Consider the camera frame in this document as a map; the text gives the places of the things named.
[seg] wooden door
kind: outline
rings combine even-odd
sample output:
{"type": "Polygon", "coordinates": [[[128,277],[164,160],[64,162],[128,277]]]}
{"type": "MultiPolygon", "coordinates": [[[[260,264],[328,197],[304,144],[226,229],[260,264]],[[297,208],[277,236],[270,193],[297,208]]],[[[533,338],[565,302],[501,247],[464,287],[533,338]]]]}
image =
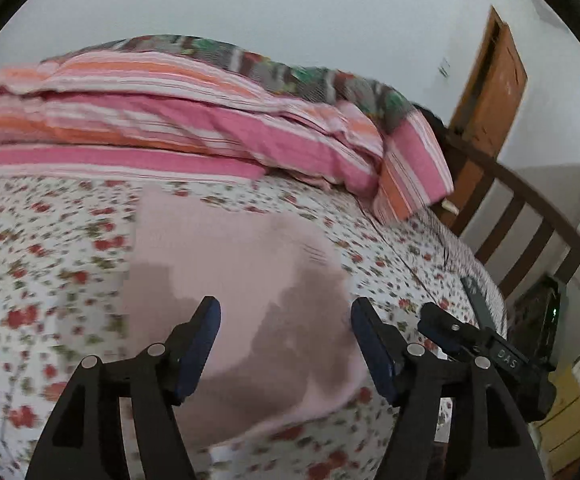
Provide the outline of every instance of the wooden door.
{"type": "MultiPolygon", "coordinates": [[[[527,81],[528,75],[516,51],[510,28],[503,24],[483,90],[462,137],[496,158],[515,119],[527,81]]],[[[455,179],[454,192],[448,197],[459,211],[468,202],[481,176],[483,171],[477,165],[464,164],[455,179]]],[[[442,222],[448,226],[455,218],[448,211],[441,215],[442,222]]]]}

